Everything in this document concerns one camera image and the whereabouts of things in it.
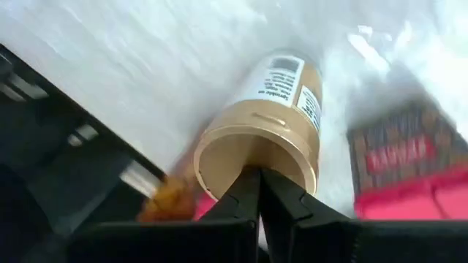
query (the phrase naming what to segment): brown object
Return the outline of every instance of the brown object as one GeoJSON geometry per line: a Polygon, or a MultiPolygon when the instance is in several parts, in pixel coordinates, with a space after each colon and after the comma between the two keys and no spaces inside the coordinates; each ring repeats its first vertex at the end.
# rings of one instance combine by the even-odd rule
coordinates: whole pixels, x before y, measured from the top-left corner
{"type": "Polygon", "coordinates": [[[463,164],[468,147],[430,102],[412,102],[348,133],[355,195],[463,164]]]}
{"type": "Polygon", "coordinates": [[[195,197],[183,178],[166,178],[153,198],[143,204],[137,220],[141,223],[155,221],[190,220],[195,214],[195,197]]]}
{"type": "Polygon", "coordinates": [[[302,61],[290,53],[261,61],[244,83],[241,98],[202,134],[195,172],[212,198],[219,199],[246,165],[274,169],[315,193],[321,83],[311,64],[297,66],[294,60],[302,61]]]}

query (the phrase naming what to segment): barcode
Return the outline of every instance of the barcode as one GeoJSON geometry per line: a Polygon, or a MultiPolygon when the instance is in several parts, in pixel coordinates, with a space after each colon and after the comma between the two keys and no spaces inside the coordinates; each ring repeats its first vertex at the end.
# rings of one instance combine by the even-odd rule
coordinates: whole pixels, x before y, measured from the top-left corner
{"type": "Polygon", "coordinates": [[[296,73],[299,68],[299,62],[287,58],[277,58],[271,63],[271,69],[286,69],[296,73]]]}
{"type": "Polygon", "coordinates": [[[314,112],[309,106],[302,107],[302,110],[308,115],[311,120],[314,120],[314,112]]]}

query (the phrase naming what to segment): white surface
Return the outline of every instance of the white surface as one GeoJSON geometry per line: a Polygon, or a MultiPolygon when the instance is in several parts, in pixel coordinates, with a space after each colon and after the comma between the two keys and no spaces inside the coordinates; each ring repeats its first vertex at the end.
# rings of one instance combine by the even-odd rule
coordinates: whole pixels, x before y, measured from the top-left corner
{"type": "Polygon", "coordinates": [[[427,90],[467,137],[467,5],[0,0],[0,42],[166,172],[253,63],[305,53],[324,82],[317,196],[351,215],[348,126],[427,90]]]}

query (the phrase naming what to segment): plastic wrap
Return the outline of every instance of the plastic wrap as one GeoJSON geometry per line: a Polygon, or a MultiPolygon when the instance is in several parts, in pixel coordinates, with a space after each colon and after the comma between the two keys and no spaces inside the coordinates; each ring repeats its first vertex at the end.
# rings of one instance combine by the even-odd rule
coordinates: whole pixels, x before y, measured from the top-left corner
{"type": "Polygon", "coordinates": [[[317,196],[352,216],[346,130],[428,93],[468,137],[462,0],[1,0],[0,42],[169,172],[261,56],[322,73],[317,196]]]}

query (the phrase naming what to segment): black device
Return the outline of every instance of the black device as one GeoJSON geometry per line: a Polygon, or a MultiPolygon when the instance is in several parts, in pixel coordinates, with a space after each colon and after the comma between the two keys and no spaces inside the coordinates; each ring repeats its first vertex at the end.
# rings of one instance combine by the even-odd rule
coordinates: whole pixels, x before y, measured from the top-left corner
{"type": "Polygon", "coordinates": [[[257,262],[259,215],[271,262],[466,262],[468,223],[354,221],[278,172],[247,167],[200,221],[100,224],[70,262],[257,262]]]}

